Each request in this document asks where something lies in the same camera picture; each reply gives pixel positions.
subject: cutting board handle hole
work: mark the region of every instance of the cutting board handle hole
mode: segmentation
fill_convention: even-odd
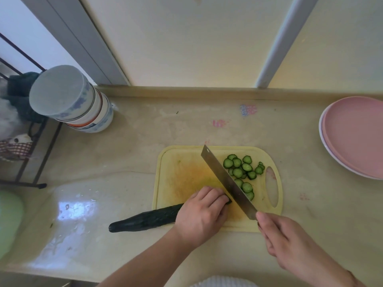
[[[278,184],[274,170],[271,167],[266,169],[266,191],[271,205],[276,207],[278,204]]]

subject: white wall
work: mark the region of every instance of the white wall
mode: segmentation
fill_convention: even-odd
[[[252,87],[292,0],[82,0],[129,81]]]
[[[319,0],[269,87],[383,90],[383,0]]]
[[[42,67],[48,69],[61,64],[73,65],[94,84],[79,64],[20,0],[1,0],[0,32]],[[0,57],[21,72],[41,71],[1,38]]]

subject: forearm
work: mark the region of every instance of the forearm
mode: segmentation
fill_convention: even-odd
[[[163,287],[192,250],[172,228],[98,287]]]

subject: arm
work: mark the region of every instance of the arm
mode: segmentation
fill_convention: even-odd
[[[98,287],[164,286],[186,257],[219,231],[228,201],[223,190],[203,187],[185,202],[170,231]]]
[[[295,221],[257,212],[267,251],[278,264],[313,287],[366,287],[330,257]]]

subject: left hand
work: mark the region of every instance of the left hand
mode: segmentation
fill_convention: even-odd
[[[184,203],[173,228],[187,245],[197,248],[214,236],[226,221],[228,201],[222,189],[204,186]]]

